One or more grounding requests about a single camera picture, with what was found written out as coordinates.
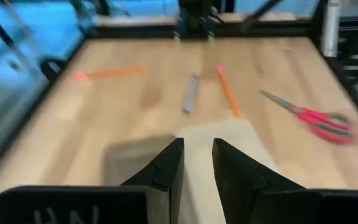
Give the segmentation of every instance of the wooden surface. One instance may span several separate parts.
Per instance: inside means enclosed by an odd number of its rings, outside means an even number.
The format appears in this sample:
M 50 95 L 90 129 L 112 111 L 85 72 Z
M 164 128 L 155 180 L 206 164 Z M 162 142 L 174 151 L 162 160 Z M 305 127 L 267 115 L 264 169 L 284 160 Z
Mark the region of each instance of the wooden surface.
M 147 72 L 82 82 L 76 71 L 145 66 Z M 224 65 L 239 102 L 286 177 L 308 188 L 358 189 L 358 111 L 306 38 L 94 40 L 85 43 L 21 137 L 0 162 L 0 191 L 22 184 L 103 184 L 112 145 L 233 118 L 216 66 Z M 181 112 L 193 74 L 195 113 Z M 309 131 L 266 99 L 269 91 L 300 106 L 344 113 L 357 142 L 339 146 Z

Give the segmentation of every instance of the orange pencil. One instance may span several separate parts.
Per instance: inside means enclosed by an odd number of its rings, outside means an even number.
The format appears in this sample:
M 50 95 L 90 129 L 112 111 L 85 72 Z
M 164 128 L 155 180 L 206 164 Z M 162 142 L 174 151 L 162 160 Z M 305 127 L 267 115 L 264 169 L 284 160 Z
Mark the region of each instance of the orange pencil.
M 146 71 L 145 67 L 135 66 L 135 67 L 126 67 L 126 68 L 91 72 L 91 73 L 88 73 L 87 76 L 89 78 L 102 78 L 105 76 L 124 76 L 124 75 L 130 75 L 132 73 L 141 73 L 141 72 L 145 72 L 145 71 Z
M 229 101 L 229 104 L 231 106 L 231 109 L 233 111 L 234 116 L 240 117 L 240 108 L 237 104 L 236 98 L 234 97 L 233 92 L 231 91 L 231 87 L 229 84 L 229 81 L 226 79 L 226 76 L 224 74 L 224 67 L 222 65 L 217 67 L 219 79 L 223 86 L 223 91 L 226 94 L 227 100 Z

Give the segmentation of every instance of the red scissors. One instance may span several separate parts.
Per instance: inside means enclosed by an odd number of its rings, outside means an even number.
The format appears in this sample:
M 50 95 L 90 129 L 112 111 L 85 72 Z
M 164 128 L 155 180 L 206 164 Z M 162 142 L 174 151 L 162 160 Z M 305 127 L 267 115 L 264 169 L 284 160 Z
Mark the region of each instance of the red scissors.
M 292 113 L 295 113 L 299 119 L 309 124 L 310 129 L 317 136 L 339 144 L 354 142 L 355 136 L 351 131 L 351 122 L 343 114 L 320 113 L 308 108 L 297 107 L 265 91 L 261 91 L 261 93 Z

